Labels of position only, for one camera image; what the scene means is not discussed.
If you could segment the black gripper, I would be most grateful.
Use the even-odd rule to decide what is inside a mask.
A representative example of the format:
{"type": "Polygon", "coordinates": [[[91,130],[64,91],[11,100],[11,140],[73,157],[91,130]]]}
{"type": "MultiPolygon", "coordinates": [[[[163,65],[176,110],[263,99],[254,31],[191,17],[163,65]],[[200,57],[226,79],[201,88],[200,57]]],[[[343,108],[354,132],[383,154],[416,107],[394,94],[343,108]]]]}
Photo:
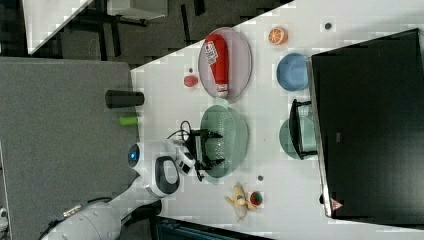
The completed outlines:
{"type": "Polygon", "coordinates": [[[222,138],[222,135],[207,129],[191,130],[188,140],[186,141],[186,146],[195,159],[195,166],[197,170],[212,170],[214,167],[224,162],[224,159],[208,160],[206,162],[203,161],[203,146],[206,142],[206,138],[222,138]]]}

